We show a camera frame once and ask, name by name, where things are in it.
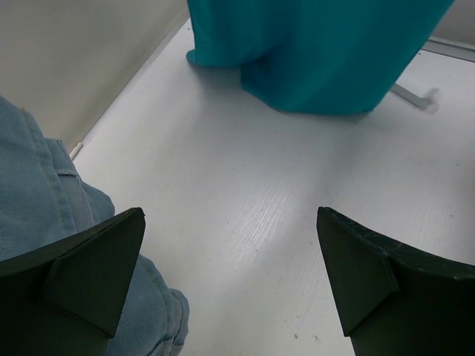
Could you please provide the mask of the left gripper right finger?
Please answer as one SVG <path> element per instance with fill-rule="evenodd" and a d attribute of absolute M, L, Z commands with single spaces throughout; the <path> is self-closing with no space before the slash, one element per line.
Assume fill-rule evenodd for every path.
<path fill-rule="evenodd" d="M 439 257 L 320 207 L 316 229 L 356 355 L 473 355 L 474 266 Z"/>

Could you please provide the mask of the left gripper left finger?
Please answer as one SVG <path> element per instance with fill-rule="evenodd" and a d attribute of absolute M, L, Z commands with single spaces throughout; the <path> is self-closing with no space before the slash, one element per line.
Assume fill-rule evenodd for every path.
<path fill-rule="evenodd" d="M 145 233 L 141 208 L 1 262 L 2 355 L 104 355 Z"/>

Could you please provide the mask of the teal t shirt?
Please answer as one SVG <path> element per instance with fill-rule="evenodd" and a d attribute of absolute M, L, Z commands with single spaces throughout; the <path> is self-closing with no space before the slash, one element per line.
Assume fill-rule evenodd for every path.
<path fill-rule="evenodd" d="M 371 112 L 450 8 L 446 0 L 200 0 L 188 3 L 201 67 L 239 67 L 280 111 Z"/>

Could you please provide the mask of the blue denim jeans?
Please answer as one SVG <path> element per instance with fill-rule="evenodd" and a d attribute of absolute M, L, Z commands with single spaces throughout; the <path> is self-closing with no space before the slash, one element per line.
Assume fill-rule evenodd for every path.
<path fill-rule="evenodd" d="M 34 117 L 1 99 L 1 258 L 49 245 L 115 215 L 111 198 L 84 182 L 65 146 Z M 178 355 L 189 302 L 140 255 L 108 355 Z"/>

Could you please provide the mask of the metal clothes rack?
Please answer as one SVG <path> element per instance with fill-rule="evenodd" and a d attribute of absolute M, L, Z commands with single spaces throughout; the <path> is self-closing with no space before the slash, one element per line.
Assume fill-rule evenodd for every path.
<path fill-rule="evenodd" d="M 440 89 L 418 83 L 395 83 L 391 91 L 421 110 L 427 110 L 436 105 L 441 95 Z"/>

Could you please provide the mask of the aluminium rail right edge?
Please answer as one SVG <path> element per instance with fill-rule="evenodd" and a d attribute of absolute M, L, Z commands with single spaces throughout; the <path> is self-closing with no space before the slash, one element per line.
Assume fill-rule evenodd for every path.
<path fill-rule="evenodd" d="M 473 44 L 430 37 L 422 49 L 442 56 L 461 59 L 467 62 L 475 62 L 475 49 Z"/>

